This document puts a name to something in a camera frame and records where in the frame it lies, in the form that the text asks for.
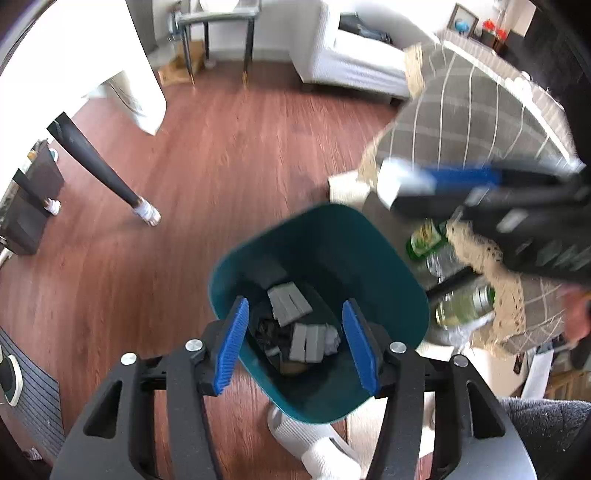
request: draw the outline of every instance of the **white cloth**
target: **white cloth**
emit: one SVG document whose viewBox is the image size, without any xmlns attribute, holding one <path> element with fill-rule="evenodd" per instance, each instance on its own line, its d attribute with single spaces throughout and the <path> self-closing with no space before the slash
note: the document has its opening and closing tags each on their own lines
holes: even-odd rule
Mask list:
<svg viewBox="0 0 591 480">
<path fill-rule="evenodd" d="M 166 101 L 125 0 L 57 0 L 0 75 L 0 196 L 50 122 L 103 82 L 141 129 L 157 132 Z"/>
</svg>

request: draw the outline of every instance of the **table leg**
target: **table leg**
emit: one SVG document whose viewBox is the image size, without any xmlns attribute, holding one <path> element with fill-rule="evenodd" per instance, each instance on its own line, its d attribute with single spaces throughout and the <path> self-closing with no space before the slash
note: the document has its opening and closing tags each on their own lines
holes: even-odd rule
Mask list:
<svg viewBox="0 0 591 480">
<path fill-rule="evenodd" d="M 203 22 L 203 39 L 205 40 L 205 60 L 209 60 L 209 22 Z"/>
<path fill-rule="evenodd" d="M 189 76 L 191 77 L 191 82 L 195 85 L 195 78 L 193 77 L 193 66 L 191 64 L 191 50 L 189 49 L 189 41 L 190 41 L 190 31 L 191 25 L 185 25 L 183 27 L 183 52 L 185 57 L 185 66 L 187 67 L 187 71 Z"/>
<path fill-rule="evenodd" d="M 88 139 L 65 113 L 61 113 L 48 127 L 49 133 L 66 151 L 119 198 L 127 202 L 146 223 L 158 225 L 159 211 L 131 190 L 107 165 Z"/>
<path fill-rule="evenodd" d="M 242 82 L 246 85 L 248 81 L 248 64 L 252 60 L 252 49 L 255 39 L 255 20 L 248 20 L 248 31 L 246 32 L 246 49 L 244 51 L 244 69 L 242 71 Z"/>
</svg>

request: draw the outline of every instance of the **white paper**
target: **white paper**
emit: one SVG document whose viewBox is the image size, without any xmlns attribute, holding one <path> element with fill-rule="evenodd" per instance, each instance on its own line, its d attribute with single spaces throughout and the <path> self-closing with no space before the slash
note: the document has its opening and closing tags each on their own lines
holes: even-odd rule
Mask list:
<svg viewBox="0 0 591 480">
<path fill-rule="evenodd" d="M 534 355 L 521 398 L 527 398 L 529 400 L 544 398 L 553 356 L 554 350 Z"/>
</svg>

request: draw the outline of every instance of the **trash bin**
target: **trash bin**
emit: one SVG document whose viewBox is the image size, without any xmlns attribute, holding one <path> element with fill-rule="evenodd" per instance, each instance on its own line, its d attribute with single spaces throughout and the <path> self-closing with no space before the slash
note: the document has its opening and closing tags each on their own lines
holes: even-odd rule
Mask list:
<svg viewBox="0 0 591 480">
<path fill-rule="evenodd" d="M 281 375 L 252 336 L 262 316 L 272 318 L 267 290 L 289 281 L 310 303 L 311 323 L 331 323 L 342 338 L 337 354 L 296 377 Z M 342 330 L 345 300 L 355 298 L 367 321 L 412 348 L 429 320 L 425 292 L 392 246 L 361 213 L 337 204 L 314 207 L 228 253 L 209 283 L 218 319 L 238 295 L 251 308 L 242 364 L 283 412 L 307 423 L 341 419 L 369 398 Z"/>
</svg>

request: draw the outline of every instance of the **chair leg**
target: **chair leg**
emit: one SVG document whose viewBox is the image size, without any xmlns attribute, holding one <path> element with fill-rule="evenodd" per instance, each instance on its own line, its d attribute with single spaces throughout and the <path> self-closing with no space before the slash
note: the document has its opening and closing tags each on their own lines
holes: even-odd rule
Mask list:
<svg viewBox="0 0 591 480">
<path fill-rule="evenodd" d="M 161 218 L 159 211 L 121 180 L 82 132 L 78 130 L 70 117 L 65 113 L 60 114 L 47 129 L 80 165 L 119 198 L 127 202 L 142 220 L 151 226 L 158 225 Z"/>
</svg>

